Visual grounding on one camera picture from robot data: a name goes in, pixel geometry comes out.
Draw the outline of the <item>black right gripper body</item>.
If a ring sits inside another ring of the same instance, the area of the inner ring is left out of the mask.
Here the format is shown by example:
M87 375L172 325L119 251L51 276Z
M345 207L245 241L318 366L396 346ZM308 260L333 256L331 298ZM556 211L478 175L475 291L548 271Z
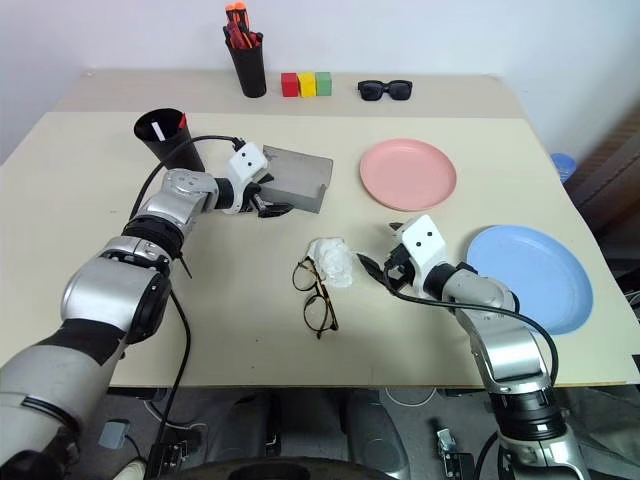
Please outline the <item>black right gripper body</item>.
M399 244L390 252L384 263L382 278L385 287L388 291L412 288L415 275L410 252L403 244Z

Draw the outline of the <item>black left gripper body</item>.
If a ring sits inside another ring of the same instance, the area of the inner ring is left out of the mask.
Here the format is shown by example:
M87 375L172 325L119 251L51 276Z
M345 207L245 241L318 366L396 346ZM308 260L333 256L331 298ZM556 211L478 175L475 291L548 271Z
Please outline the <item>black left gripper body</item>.
M246 186L243 193L243 204L242 204L243 213L252 212L252 211L256 211L258 213L257 205L266 203L260 196L260 192L262 190L260 179L257 181L251 181Z

